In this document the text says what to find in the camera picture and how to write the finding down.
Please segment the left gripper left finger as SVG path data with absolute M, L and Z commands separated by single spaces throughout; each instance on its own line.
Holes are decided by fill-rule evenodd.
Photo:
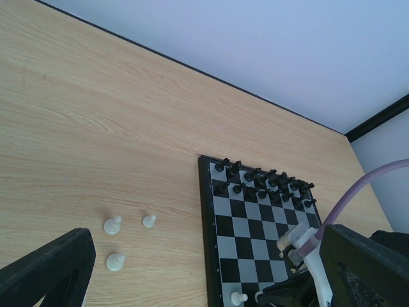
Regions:
M 1 306 L 82 306 L 96 258 L 87 228 L 75 228 L 1 269 Z

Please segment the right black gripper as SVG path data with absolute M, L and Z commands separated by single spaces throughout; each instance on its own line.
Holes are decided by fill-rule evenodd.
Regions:
M 313 277 L 304 271 L 255 295 L 258 306 L 319 306 Z

